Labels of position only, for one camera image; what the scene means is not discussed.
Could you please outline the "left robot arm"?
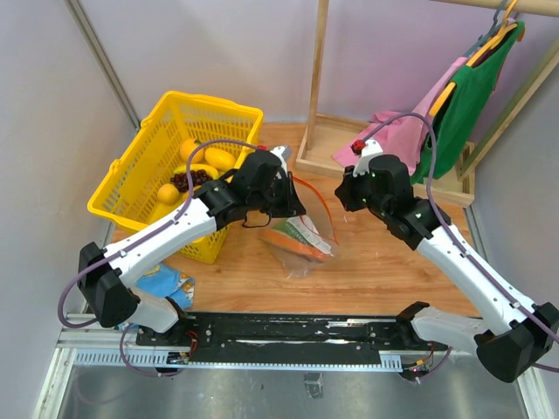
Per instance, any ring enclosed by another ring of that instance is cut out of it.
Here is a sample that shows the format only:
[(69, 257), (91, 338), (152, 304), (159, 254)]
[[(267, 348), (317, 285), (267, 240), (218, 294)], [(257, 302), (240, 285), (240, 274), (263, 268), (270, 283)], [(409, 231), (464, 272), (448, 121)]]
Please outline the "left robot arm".
[(231, 223), (245, 222), (251, 211), (269, 218), (301, 216), (306, 210), (286, 168), (287, 146), (258, 149), (230, 175), (204, 184), (189, 195), (181, 209), (134, 235), (102, 250), (97, 244), (79, 253), (77, 286), (103, 327), (125, 322), (146, 326), (166, 344), (181, 343), (187, 324), (179, 305), (157, 298), (136, 285), (148, 269), (184, 246)]

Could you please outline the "watermelon slice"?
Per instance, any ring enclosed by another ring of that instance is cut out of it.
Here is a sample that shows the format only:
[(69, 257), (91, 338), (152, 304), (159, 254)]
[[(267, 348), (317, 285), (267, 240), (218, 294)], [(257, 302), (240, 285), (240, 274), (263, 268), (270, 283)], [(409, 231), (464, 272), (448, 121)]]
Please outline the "watermelon slice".
[(334, 255), (333, 245), (330, 239), (322, 236), (309, 216), (296, 216), (277, 222), (272, 230), (282, 232), (296, 240), (311, 244), (320, 251), (332, 257)]

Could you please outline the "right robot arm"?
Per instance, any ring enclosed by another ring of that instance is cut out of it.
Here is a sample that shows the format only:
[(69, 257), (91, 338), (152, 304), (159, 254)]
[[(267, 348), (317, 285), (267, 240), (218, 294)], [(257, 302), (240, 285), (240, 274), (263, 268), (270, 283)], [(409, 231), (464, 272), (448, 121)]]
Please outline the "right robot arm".
[(557, 308), (538, 305), (515, 289), (436, 203), (416, 197), (407, 168), (394, 155), (362, 156), (346, 167), (335, 196), (345, 210), (368, 210), (383, 221), (394, 237), (435, 264), (480, 314), (474, 319), (416, 302), (397, 316), (402, 347), (441, 343), (476, 356), (492, 376), (510, 383), (558, 341)]

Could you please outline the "yellow pear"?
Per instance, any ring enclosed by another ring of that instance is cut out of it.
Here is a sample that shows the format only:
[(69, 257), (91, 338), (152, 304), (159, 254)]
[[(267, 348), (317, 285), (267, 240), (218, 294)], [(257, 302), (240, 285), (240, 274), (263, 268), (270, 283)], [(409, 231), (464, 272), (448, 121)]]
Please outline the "yellow pear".
[(170, 206), (179, 201), (181, 192), (174, 184), (165, 183), (158, 189), (156, 197), (159, 203)]

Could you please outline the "clear zip top bag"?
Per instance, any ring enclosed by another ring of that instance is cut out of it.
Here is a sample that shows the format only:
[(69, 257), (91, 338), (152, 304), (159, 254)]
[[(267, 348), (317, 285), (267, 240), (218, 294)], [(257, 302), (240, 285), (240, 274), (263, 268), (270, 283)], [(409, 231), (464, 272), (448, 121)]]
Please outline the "clear zip top bag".
[(298, 177), (294, 186), (307, 213), (272, 222), (259, 238), (281, 262), (288, 278), (301, 278), (331, 262), (339, 253), (339, 241), (324, 196)]

